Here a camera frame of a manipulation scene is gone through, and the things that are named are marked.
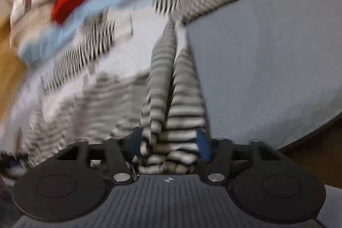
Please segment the black white striped sock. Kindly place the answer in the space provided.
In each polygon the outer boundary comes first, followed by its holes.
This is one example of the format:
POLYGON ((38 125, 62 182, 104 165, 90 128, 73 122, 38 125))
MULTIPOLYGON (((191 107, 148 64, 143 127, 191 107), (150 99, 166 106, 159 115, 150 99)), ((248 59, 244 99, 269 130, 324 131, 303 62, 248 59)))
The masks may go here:
POLYGON ((174 22, 167 19, 162 35, 152 49, 147 95, 140 121, 143 136, 139 158, 141 174, 174 175, 187 171, 180 160, 173 157, 175 133, 167 124, 176 51, 174 22))

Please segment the striped and white clothes pile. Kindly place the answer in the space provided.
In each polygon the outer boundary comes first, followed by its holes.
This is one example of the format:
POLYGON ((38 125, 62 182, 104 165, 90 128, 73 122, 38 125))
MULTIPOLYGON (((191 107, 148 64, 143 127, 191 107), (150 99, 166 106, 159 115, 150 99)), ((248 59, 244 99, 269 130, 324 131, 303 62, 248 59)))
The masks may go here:
POLYGON ((139 128, 145 173, 185 173, 200 158, 206 109, 186 24, 238 0, 153 0, 86 19, 55 61, 22 150, 38 165, 79 140, 99 144, 139 128))

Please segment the beige folded blanket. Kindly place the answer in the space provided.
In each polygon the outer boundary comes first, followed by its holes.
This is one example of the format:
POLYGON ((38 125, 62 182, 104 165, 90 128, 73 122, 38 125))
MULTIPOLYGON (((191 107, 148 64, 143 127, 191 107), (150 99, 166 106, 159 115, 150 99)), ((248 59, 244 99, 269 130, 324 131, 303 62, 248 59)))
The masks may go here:
POLYGON ((51 22, 55 0, 15 0, 10 13, 10 48, 19 54, 51 22))

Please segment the printed light bed runner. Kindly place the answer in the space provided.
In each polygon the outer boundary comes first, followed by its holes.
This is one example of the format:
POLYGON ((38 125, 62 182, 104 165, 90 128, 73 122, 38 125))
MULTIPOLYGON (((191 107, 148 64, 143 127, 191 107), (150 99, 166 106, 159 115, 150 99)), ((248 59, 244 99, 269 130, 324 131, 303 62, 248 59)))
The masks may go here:
POLYGON ((127 0, 84 19, 25 80, 1 124, 1 149, 44 160, 65 146, 123 138, 140 123, 152 49, 166 20, 210 0, 127 0))

